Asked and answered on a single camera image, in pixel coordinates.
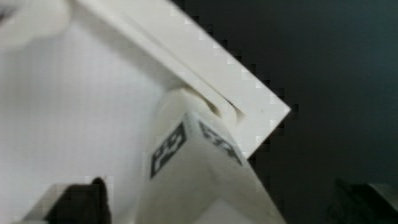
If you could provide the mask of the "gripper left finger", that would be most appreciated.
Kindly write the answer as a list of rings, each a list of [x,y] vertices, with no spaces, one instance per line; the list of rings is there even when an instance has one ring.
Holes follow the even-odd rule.
[[[23,220],[37,224],[112,224],[103,179],[69,185],[52,203],[39,201]]]

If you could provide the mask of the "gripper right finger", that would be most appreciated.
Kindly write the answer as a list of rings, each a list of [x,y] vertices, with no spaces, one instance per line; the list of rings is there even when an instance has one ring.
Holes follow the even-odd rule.
[[[338,179],[325,224],[398,224],[398,189]]]

